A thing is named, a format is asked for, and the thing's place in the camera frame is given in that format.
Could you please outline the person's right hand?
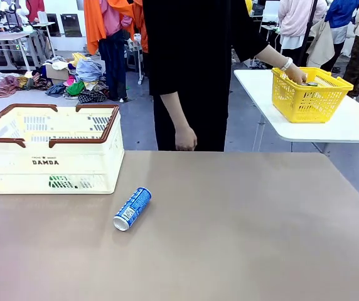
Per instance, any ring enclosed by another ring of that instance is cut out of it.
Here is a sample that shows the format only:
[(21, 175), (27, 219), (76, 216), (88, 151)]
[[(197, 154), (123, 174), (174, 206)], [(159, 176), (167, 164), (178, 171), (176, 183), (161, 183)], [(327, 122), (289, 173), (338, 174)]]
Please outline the person's right hand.
[(194, 151), (197, 146), (197, 136), (189, 126), (175, 129), (175, 146), (177, 151)]

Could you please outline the person's left hand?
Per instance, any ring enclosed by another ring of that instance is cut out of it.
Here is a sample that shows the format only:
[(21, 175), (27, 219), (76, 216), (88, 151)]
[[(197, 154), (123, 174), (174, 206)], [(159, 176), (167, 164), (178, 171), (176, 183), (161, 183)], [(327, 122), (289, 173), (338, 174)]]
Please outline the person's left hand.
[(284, 73), (290, 80), (292, 80), (294, 83), (297, 83), (298, 85), (302, 85), (307, 81), (307, 74), (305, 74), (305, 72), (303, 72), (295, 64), (292, 64), (290, 67), (288, 67)]

